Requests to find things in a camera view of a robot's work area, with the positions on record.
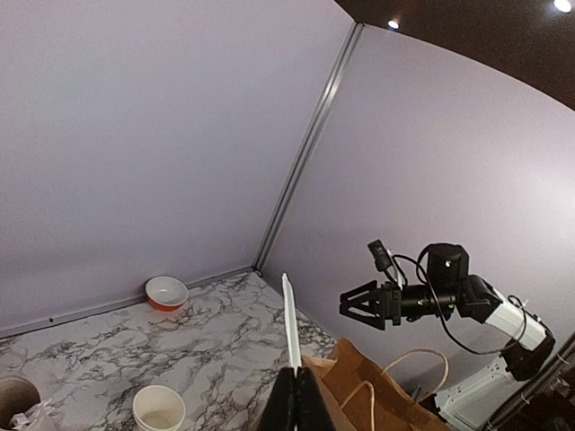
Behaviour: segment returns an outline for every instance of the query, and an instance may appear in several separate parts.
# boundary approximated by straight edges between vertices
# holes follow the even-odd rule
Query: ceiling
[[[575,110],[575,3],[553,0],[336,0],[356,21],[480,61]]]

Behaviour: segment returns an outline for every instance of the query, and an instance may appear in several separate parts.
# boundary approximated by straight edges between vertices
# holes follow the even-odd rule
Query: ceiling light
[[[571,12],[571,9],[573,7],[569,0],[555,0],[553,4],[557,9],[559,9],[563,13]]]

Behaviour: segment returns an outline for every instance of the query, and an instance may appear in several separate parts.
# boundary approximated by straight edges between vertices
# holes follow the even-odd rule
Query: robotic arm
[[[368,248],[377,270],[385,274],[387,281],[379,285],[374,280],[342,294],[340,314],[380,330],[385,329],[386,320],[397,326],[402,317],[413,322],[426,315],[435,315],[441,320],[447,335],[460,347],[480,355],[500,354],[479,373],[440,391],[432,399],[434,405],[426,406],[440,415],[452,429],[475,430],[478,426],[460,413],[466,406],[501,386],[531,379],[551,355],[555,344],[553,334],[538,317],[527,312],[521,302],[512,303],[509,299],[513,296],[507,299],[482,278],[469,275],[469,255],[462,246],[431,244],[421,252],[418,260],[393,255],[379,240],[371,242]],[[427,271],[420,264],[426,254]],[[416,265],[421,284],[407,284],[399,259]],[[499,350],[471,350],[457,341],[446,326],[455,308],[461,317],[491,325],[509,335],[511,340]]]

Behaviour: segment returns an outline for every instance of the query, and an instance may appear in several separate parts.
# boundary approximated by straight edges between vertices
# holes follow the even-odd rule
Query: baseboard trim
[[[198,281],[192,281],[190,283],[186,283],[186,287],[188,287],[188,289],[193,289],[194,287],[204,286],[209,283],[215,283],[225,278],[230,278],[233,276],[237,276],[238,274],[243,274],[247,272],[252,272],[252,268],[243,267],[239,269],[234,269],[233,271],[227,271],[213,277],[202,278],[201,280]],[[97,314],[103,314],[105,312],[113,312],[115,310],[119,310],[120,308],[129,307],[130,305],[134,305],[136,303],[143,303],[145,301],[146,301],[146,295],[138,295],[133,298],[125,299],[122,301],[116,301],[114,303],[106,303],[104,305],[98,305],[96,307],[88,308],[79,312],[71,312],[69,314],[63,314],[57,317],[50,317],[48,319],[42,319],[40,321],[24,323],[23,325],[18,325],[12,328],[0,330],[0,339],[5,339],[7,337],[12,337],[15,335],[22,335],[27,332],[33,332],[35,330],[44,330],[46,328],[63,325],[64,323],[69,323],[70,321],[77,321],[85,317],[95,316]]]

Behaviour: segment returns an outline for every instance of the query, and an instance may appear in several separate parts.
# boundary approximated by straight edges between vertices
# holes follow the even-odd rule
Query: white bowl
[[[176,431],[186,418],[186,405],[177,392],[165,386],[147,386],[132,402],[140,431]]]
[[[174,312],[188,300],[188,288],[173,277],[154,277],[146,283],[148,301],[156,310]]]

